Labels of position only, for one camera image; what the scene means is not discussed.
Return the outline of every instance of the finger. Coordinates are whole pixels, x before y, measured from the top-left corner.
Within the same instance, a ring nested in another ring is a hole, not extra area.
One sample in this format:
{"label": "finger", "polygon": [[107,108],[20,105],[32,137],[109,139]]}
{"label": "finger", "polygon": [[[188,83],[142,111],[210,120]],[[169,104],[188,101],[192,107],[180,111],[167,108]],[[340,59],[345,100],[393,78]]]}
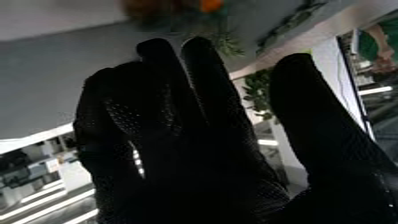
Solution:
{"label": "finger", "polygon": [[368,175],[375,168],[395,169],[338,101],[308,54],[288,56],[276,66],[270,103],[315,182],[331,180],[332,176]]}
{"label": "finger", "polygon": [[132,62],[114,68],[103,89],[112,121],[139,150],[146,180],[157,182],[172,174],[181,134],[169,82],[144,63]]}
{"label": "finger", "polygon": [[196,96],[212,127],[251,127],[240,95],[212,42],[194,38],[183,46]]}
{"label": "finger", "polygon": [[185,128],[197,128],[204,126],[204,118],[188,77],[171,44],[164,39],[153,39],[139,44],[137,52],[144,63],[151,66],[157,72],[167,76],[171,83],[172,103],[183,126]]}
{"label": "finger", "polygon": [[276,172],[260,153],[258,138],[251,120],[240,103],[240,95],[229,80],[222,60],[212,43],[194,38],[183,46],[183,59],[190,80],[210,125],[208,132],[222,139],[222,145],[212,151],[213,158],[233,162],[238,169],[261,178],[279,182]]}
{"label": "finger", "polygon": [[132,147],[114,125],[100,94],[109,75],[112,70],[105,69],[85,81],[75,119],[78,158],[93,176],[101,214],[112,214],[121,209],[142,185]]}

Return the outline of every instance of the gloved hand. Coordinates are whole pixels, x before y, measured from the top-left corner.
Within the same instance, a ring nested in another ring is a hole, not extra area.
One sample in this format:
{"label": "gloved hand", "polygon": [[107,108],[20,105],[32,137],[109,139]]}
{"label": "gloved hand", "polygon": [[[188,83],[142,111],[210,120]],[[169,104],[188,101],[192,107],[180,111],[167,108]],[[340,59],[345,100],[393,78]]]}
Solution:
{"label": "gloved hand", "polygon": [[[162,40],[141,62],[87,79],[75,131],[100,223],[396,223],[396,167],[364,134],[308,55],[277,64],[270,100],[309,173],[288,203],[258,150],[240,97],[210,42]],[[139,152],[141,175],[133,151]]]}
{"label": "gloved hand", "polygon": [[77,111],[100,223],[267,223],[288,194],[212,43],[183,46],[188,74],[164,40],[137,52],[87,79]]}
{"label": "gloved hand", "polygon": [[309,189],[288,203],[277,223],[396,224],[396,166],[357,126],[308,54],[277,63],[270,104],[309,174]]}

